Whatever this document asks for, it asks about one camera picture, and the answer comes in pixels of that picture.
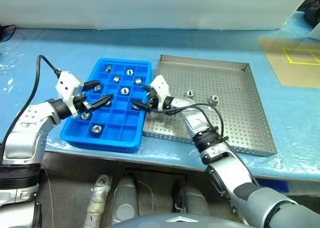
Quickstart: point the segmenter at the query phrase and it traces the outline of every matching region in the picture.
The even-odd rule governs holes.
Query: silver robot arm
[[[193,100],[170,97],[162,75],[150,83],[149,100],[158,111],[194,104]],[[212,184],[227,197],[250,226],[257,228],[320,227],[320,216],[292,199],[266,187],[260,187],[245,164],[233,152],[205,116],[196,108],[178,113],[189,136],[207,165]]]
[[[76,118],[79,112],[94,111],[112,98],[106,95],[90,104],[83,92],[100,81],[83,83],[68,71],[56,69],[55,73],[59,99],[29,105],[0,149],[0,227],[41,227],[41,204],[34,199],[39,190],[38,176],[48,133],[61,120]]]

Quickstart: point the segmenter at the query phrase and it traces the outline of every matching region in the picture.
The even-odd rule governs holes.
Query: hex nut
[[[134,70],[133,69],[127,69],[125,72],[127,75],[131,76],[134,74]]]
[[[121,95],[128,95],[130,90],[127,87],[123,87],[120,92],[121,92]]]
[[[94,92],[99,92],[102,90],[102,86],[100,84],[98,84],[95,88],[94,88]]]
[[[112,70],[112,65],[110,65],[110,64],[107,65],[106,68],[105,68],[105,72],[110,73],[111,70]]]
[[[185,93],[185,97],[189,99],[193,99],[195,97],[195,92],[193,90],[187,90]]]
[[[113,78],[113,82],[118,84],[118,83],[120,82],[120,79],[121,79],[120,76],[115,76],[115,77]]]
[[[141,84],[142,84],[142,80],[141,80],[140,78],[136,78],[136,79],[134,80],[134,84],[135,84],[135,85],[141,85]]]
[[[91,127],[91,132],[92,132],[93,134],[100,134],[100,133],[102,132],[102,127],[101,127],[101,125],[96,124],[96,125],[92,126],[92,127]]]
[[[217,95],[213,95],[209,99],[209,104],[213,106],[217,106],[220,103],[220,98]]]
[[[84,121],[88,120],[89,117],[90,117],[90,113],[89,112],[83,112],[81,114],[81,119],[84,120]]]

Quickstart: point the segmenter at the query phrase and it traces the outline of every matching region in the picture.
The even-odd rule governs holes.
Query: yellow tape
[[[313,52],[319,52],[320,50],[317,49],[296,49],[296,48],[287,48],[287,47],[282,47],[281,48],[283,53],[285,54],[286,58],[288,59],[290,64],[298,64],[298,65],[309,65],[309,66],[320,66],[320,60],[318,57],[313,53]],[[287,53],[287,50],[289,51],[303,51],[303,52],[309,52],[310,55],[316,60],[317,63],[311,63],[311,62],[298,62],[298,61],[293,61],[289,54]]]

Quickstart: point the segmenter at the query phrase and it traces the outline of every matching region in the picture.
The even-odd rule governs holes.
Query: perforated metal tray
[[[198,103],[219,96],[225,135],[237,152],[263,157],[277,153],[249,63],[161,55],[156,74],[164,76],[173,97],[188,90],[195,92]],[[214,110],[203,108],[219,126]],[[143,131],[149,137],[192,143],[177,116],[148,114]]]

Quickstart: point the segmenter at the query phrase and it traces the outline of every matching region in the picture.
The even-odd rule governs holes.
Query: plastic sheet
[[[302,12],[297,12],[283,29],[269,31],[17,29],[10,41],[0,43],[0,137],[30,95],[39,54],[84,81],[103,57],[150,61],[153,74],[160,54],[248,62],[278,154],[240,156],[259,177],[320,180],[319,90],[280,85],[257,41],[257,37],[303,41],[311,30]],[[32,103],[57,98],[56,82],[52,71],[43,65]],[[205,168],[190,144],[143,137],[136,153],[89,150],[62,141],[59,133],[63,125],[64,121],[50,132],[47,151],[190,170]]]

